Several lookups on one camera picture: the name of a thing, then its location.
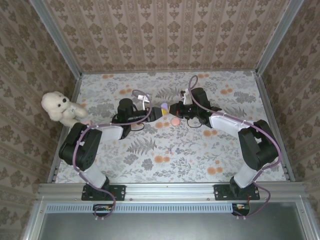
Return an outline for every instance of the pink ball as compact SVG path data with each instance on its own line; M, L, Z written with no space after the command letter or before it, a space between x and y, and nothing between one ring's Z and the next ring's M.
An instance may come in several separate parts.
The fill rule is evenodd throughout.
M174 127L178 126L178 125L180 124L180 119L177 118L177 117L172 118L171 124L172 124L172 126L174 126Z

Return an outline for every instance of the teddy bear ear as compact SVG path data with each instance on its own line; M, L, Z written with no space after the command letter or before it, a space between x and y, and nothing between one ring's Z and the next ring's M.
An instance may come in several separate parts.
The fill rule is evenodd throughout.
M63 117L62 113L58 111L48 111L48 114L52 121L60 121Z

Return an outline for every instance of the wall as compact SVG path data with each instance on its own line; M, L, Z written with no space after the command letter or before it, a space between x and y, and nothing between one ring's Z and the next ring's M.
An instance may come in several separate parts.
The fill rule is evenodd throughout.
M47 181L62 125L41 107L45 92L75 84L28 0L0 1L0 239L18 239L39 183Z
M305 0L263 73L298 181L320 220L320 1Z
M44 0L83 72L254 69L289 0Z

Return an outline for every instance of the gray panel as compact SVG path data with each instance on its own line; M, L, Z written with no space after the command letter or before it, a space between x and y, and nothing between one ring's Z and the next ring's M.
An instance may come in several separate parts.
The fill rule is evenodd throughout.
M305 240L295 203L270 203L258 215L230 213L46 214L41 240Z

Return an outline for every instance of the white teddy bear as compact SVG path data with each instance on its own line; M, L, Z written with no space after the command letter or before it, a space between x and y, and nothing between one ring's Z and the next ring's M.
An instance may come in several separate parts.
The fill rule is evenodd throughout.
M63 125L72 128L79 121L75 117L85 118L87 110L70 100L58 91L48 92L42 97L41 105L53 121L60 121Z

